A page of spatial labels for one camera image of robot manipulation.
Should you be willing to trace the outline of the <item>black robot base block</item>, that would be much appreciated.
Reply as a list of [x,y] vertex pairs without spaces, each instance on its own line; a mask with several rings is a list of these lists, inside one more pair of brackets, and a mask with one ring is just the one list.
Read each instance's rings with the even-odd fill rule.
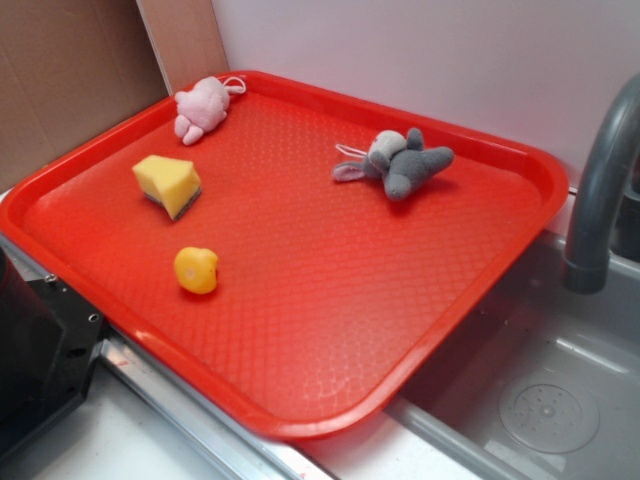
[[1,459],[87,397],[106,326],[54,275],[24,279],[1,254]]

